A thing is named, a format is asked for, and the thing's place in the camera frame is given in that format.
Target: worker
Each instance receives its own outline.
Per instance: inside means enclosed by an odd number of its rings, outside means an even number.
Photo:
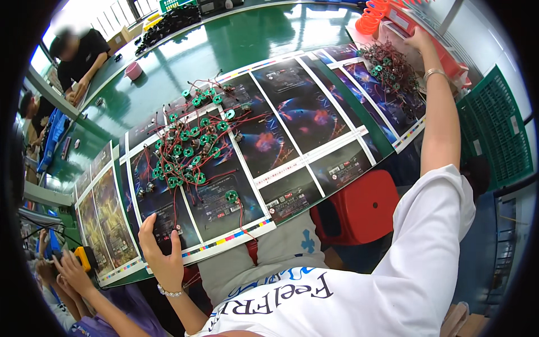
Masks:
[[[183,293],[178,232],[170,235],[172,254],[164,256],[153,235],[153,214],[140,228],[140,246],[186,335],[440,334],[457,283],[459,241],[475,205],[459,172],[459,118],[434,45],[419,28],[406,43],[421,52],[427,77],[421,174],[395,209],[391,248],[372,274],[328,269],[304,212],[259,237],[258,266],[245,245],[198,263],[214,305],[208,318]]]
[[[45,126],[49,122],[49,117],[55,108],[43,96],[35,97],[31,91],[24,94],[22,100],[20,100],[19,114],[22,118],[31,121],[37,134],[37,138],[30,145],[36,146],[41,143],[41,139],[45,133]]]
[[[67,101],[72,105],[76,105],[84,96],[90,80],[110,58],[107,54],[109,50],[101,33],[93,28],[81,38],[69,30],[54,38],[49,53],[61,61],[58,65],[58,79]],[[76,90],[71,87],[73,81],[78,83]]]

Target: bracelet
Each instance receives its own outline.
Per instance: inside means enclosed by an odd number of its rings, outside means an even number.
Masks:
[[[430,75],[432,74],[441,74],[445,76],[445,79],[450,82],[449,77],[447,77],[446,73],[443,70],[440,69],[429,69],[423,76],[423,82],[425,82],[425,85],[427,85],[427,80],[429,79]]]
[[[178,291],[178,292],[175,292],[175,293],[169,293],[168,291],[165,291],[165,289],[163,289],[163,287],[159,283],[157,284],[157,289],[159,290],[161,295],[165,295],[165,296],[168,296],[168,297],[178,297],[178,296],[180,296],[182,294],[181,291]]]

